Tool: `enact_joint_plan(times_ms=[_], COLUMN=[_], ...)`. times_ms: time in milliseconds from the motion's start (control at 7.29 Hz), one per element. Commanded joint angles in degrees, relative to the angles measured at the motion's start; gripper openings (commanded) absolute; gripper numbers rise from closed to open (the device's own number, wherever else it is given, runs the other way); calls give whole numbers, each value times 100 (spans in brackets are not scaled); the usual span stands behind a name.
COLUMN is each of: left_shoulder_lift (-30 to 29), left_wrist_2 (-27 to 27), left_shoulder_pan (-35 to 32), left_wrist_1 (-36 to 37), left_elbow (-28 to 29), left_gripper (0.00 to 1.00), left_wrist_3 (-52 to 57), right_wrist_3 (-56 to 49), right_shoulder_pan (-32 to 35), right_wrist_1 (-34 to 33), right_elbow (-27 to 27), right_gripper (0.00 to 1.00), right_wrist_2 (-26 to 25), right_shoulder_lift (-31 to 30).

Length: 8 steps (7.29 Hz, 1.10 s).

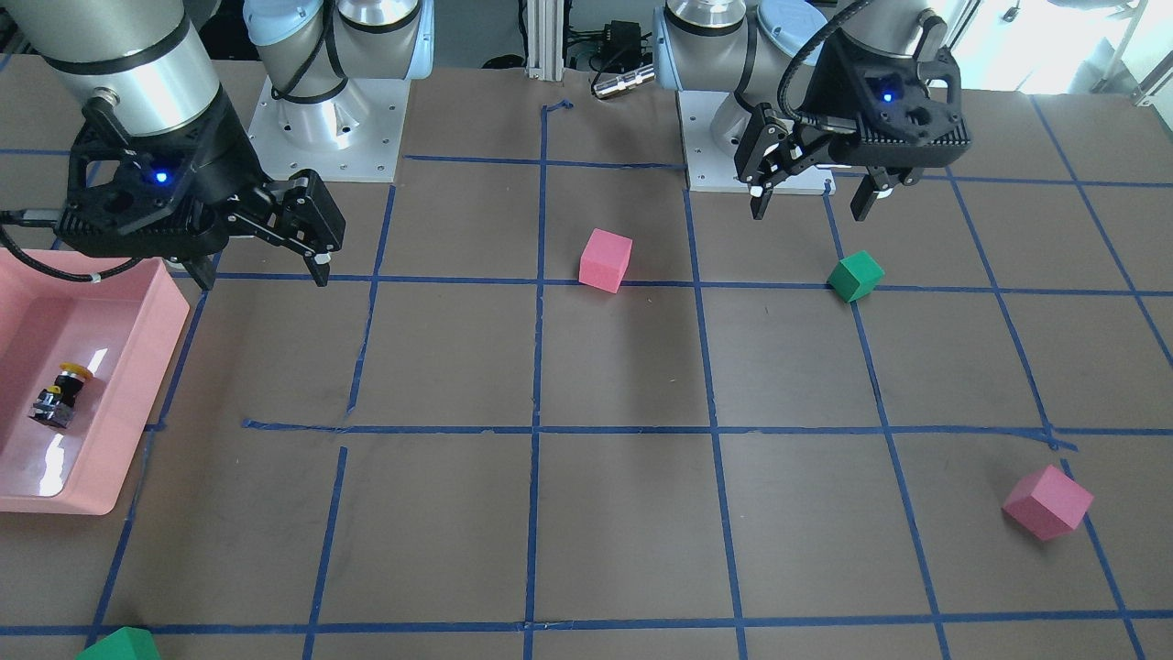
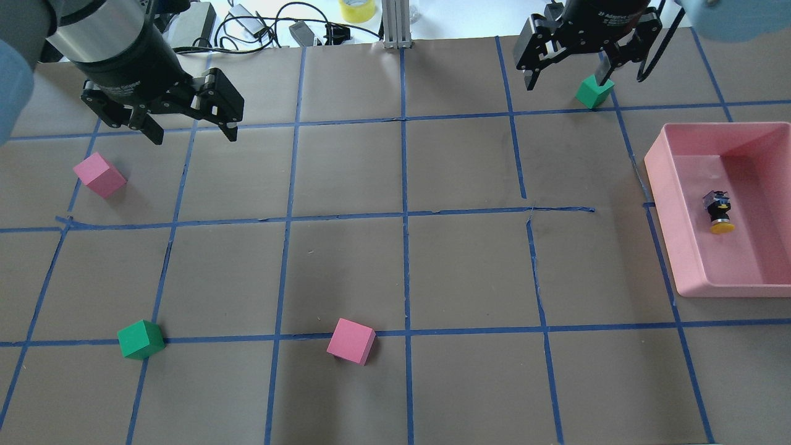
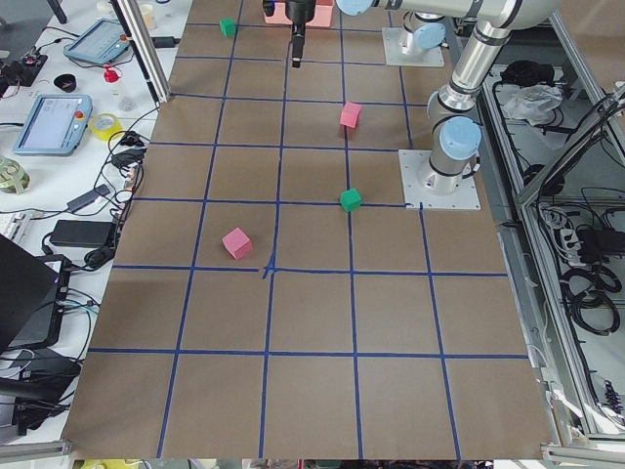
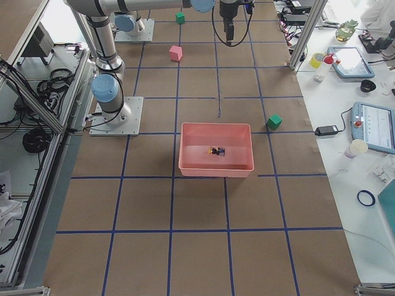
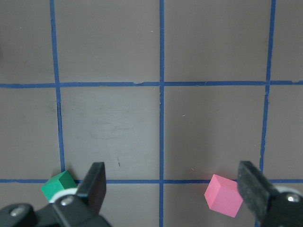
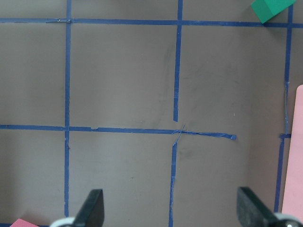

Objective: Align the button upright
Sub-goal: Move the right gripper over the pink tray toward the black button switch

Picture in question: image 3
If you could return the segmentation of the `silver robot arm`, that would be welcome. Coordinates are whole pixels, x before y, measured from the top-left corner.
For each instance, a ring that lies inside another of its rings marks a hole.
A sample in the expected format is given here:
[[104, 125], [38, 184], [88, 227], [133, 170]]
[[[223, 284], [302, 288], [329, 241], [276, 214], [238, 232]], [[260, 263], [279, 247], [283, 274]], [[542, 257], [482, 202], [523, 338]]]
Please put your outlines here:
[[434, 147], [417, 171], [426, 190], [448, 195], [456, 191], [463, 171], [479, 147], [481, 132], [465, 113], [512, 31], [533, 27], [548, 18], [559, 1], [339, 1], [339, 9], [358, 16], [374, 7], [419, 14], [477, 20], [449, 81], [432, 94], [428, 117]]
[[[315, 1], [284, 1], [284, 13], [291, 22], [292, 66], [302, 63], [306, 42], [306, 25], [315, 15]], [[416, 13], [405, 13], [402, 28], [384, 27], [383, 45], [387, 65], [438, 66], [444, 65], [440, 51], [446, 35], [441, 22], [414, 24]]]

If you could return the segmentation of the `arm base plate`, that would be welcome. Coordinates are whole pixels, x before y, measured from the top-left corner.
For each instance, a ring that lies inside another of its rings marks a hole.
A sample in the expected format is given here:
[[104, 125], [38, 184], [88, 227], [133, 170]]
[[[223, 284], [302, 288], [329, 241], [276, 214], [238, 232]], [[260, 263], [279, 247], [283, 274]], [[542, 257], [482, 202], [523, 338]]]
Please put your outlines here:
[[387, 65], [443, 67], [441, 44], [446, 28], [440, 23], [427, 23], [409, 32], [405, 28], [382, 29]]
[[398, 161], [404, 206], [413, 210], [480, 210], [474, 178], [442, 176], [430, 165], [429, 150], [400, 149]]

